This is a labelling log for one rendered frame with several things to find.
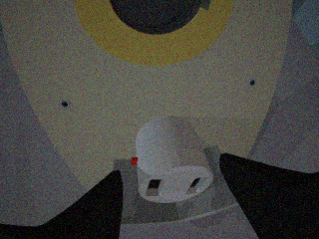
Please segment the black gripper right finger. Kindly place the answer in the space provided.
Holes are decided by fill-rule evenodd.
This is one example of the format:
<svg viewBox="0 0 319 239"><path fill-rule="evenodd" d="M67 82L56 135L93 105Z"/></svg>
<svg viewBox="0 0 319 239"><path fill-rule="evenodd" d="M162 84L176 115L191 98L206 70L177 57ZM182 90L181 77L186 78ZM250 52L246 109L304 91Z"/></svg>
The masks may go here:
<svg viewBox="0 0 319 239"><path fill-rule="evenodd" d="M259 239L308 239L319 223L314 174L221 154L219 168Z"/></svg>

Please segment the grey cylinder with slotted end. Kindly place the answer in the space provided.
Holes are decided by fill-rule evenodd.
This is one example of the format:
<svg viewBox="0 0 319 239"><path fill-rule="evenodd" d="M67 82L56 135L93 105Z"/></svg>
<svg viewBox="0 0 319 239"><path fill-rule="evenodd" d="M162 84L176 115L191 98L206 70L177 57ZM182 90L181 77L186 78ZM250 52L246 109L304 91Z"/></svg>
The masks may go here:
<svg viewBox="0 0 319 239"><path fill-rule="evenodd" d="M206 190L214 175L194 126L180 117L145 123L132 164L137 167L141 198L155 203L192 198Z"/></svg>

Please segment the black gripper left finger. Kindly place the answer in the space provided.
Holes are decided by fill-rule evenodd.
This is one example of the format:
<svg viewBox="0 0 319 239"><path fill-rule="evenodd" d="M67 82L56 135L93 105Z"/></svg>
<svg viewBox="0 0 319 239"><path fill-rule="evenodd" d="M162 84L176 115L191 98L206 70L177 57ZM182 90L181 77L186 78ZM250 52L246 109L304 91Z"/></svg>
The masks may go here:
<svg viewBox="0 0 319 239"><path fill-rule="evenodd" d="M0 239L119 239L123 180L113 170L67 210L43 226L0 224Z"/></svg>

